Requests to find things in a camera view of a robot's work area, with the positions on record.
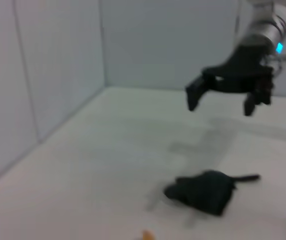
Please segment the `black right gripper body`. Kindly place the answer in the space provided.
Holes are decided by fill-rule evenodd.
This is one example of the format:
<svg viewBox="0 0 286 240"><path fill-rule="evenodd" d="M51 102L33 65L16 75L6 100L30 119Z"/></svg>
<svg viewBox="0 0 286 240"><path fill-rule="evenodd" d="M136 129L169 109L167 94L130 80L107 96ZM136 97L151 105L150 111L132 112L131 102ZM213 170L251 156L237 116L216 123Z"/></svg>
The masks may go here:
<svg viewBox="0 0 286 240"><path fill-rule="evenodd" d="M222 93L270 91L272 68L261 65L267 54L265 45L239 45L224 63L205 68L202 76L211 90Z"/></svg>

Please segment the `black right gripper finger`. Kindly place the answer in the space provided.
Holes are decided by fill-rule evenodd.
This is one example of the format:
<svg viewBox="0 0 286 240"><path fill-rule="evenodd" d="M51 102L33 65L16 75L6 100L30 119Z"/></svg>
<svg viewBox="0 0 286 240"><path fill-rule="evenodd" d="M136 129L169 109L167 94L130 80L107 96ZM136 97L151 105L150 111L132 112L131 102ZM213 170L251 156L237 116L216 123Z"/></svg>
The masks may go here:
<svg viewBox="0 0 286 240"><path fill-rule="evenodd" d="M273 88L273 75L266 75L256 79L243 102L243 114L249 117L253 115L256 106L261 104L271 105Z"/></svg>
<svg viewBox="0 0 286 240"><path fill-rule="evenodd" d="M202 96L209 90L208 83L201 75L190 82L185 88L188 110L191 112L194 111Z"/></svg>

